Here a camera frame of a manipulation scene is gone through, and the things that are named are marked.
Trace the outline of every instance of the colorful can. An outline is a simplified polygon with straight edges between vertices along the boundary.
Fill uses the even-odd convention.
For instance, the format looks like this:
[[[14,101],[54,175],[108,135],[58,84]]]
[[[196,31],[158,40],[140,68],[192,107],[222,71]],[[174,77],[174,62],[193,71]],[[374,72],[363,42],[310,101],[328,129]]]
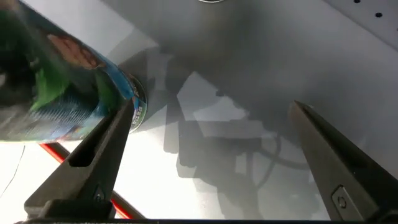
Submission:
[[[24,3],[0,4],[0,30],[0,141],[81,140],[127,100],[142,123],[139,81]]]

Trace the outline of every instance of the white surface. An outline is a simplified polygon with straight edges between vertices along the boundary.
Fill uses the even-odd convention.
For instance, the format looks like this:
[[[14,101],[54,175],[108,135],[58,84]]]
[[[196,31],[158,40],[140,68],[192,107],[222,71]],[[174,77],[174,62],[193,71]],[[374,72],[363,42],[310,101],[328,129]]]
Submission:
[[[27,0],[26,2],[115,63],[123,62],[135,53],[157,45],[98,0]],[[167,58],[170,59],[171,56],[166,55],[164,58],[154,57],[149,60],[149,64],[152,63],[154,66],[167,62]],[[162,70],[165,70],[165,68],[161,66],[160,70],[148,68],[149,73],[153,72],[154,75],[158,75],[159,71]],[[158,90],[165,89],[165,83],[162,81],[157,80],[155,85]],[[201,123],[200,129],[205,137],[211,138],[241,138],[243,140],[248,139],[248,141],[251,138],[257,138],[261,140],[261,145],[267,146],[266,150],[274,152],[275,134],[264,130],[256,121],[246,122],[244,120],[247,115],[246,111],[237,108],[232,100],[227,97],[215,96],[216,91],[217,89],[198,74],[192,73],[177,96],[185,120],[228,122],[241,119],[244,123],[244,130],[240,130],[240,132],[238,125],[237,129],[231,129],[230,132],[225,131],[226,134],[224,135],[225,128],[223,126],[216,127],[220,130],[215,131],[212,125],[207,125],[205,122]],[[202,93],[201,98],[211,103],[207,106],[201,105],[202,107],[193,105],[193,100],[199,100],[195,98],[198,93]],[[167,107],[158,110],[148,120],[149,122],[155,121],[158,124],[156,127],[130,135],[115,190],[148,218],[244,218],[241,206],[245,206],[245,202],[242,200],[245,196],[235,195],[231,200],[231,192],[223,193],[223,190],[220,190],[219,187],[197,178],[195,176],[197,168],[181,166],[178,162],[178,154],[165,151],[166,129],[169,138],[175,139],[172,146],[168,146],[177,150],[180,148],[178,137],[183,134],[178,132],[178,122],[166,125]],[[73,150],[77,144],[78,142],[63,143],[69,150]],[[294,148],[285,140],[282,140],[282,145],[281,157],[298,163],[305,162],[300,150]],[[12,155],[13,163],[17,162],[17,159],[15,159],[17,156]],[[24,217],[24,200],[57,166],[57,162],[39,146],[27,147],[23,160],[18,176],[10,186],[13,191],[9,191],[8,196],[1,199],[2,208],[5,208],[5,211],[11,208],[12,211],[15,209],[15,214],[2,214],[5,216],[0,217],[1,220],[14,222]],[[271,161],[266,157],[257,155],[254,156],[254,165],[248,167],[247,160],[248,155],[243,153],[236,157],[226,157],[225,164],[223,161],[216,162],[221,162],[220,168],[228,169],[233,175],[248,176],[250,175],[249,169],[253,170],[252,177],[248,177],[248,180],[253,179],[254,183],[258,184],[259,179],[266,172],[264,166],[269,166]],[[276,165],[267,184],[263,185],[257,193],[248,192],[248,189],[245,188],[242,188],[240,192],[242,194],[254,194],[254,197],[258,198],[258,212],[261,217],[266,219],[298,219],[301,217],[301,208],[306,209],[306,207],[309,207],[310,216],[305,216],[305,218],[328,219],[320,197],[317,197],[320,206],[313,208],[313,202],[298,200],[301,196],[291,193],[291,189],[295,188],[292,185],[297,183],[296,180],[299,182],[305,180],[305,186],[312,181],[308,170],[295,170]],[[229,184],[231,188],[239,188],[238,185],[234,186],[233,182]],[[18,191],[20,196],[16,200],[13,197],[15,197],[18,189],[22,190],[23,193]],[[289,193],[286,197],[293,202],[293,205],[296,204],[295,207],[280,200],[280,195],[285,195],[286,192]],[[294,203],[295,201],[305,203],[297,204]]]
[[[23,144],[0,145],[0,190],[12,178],[24,147]],[[37,144],[26,144],[14,180],[0,198],[1,223],[25,220],[25,200],[58,167],[59,163]]]

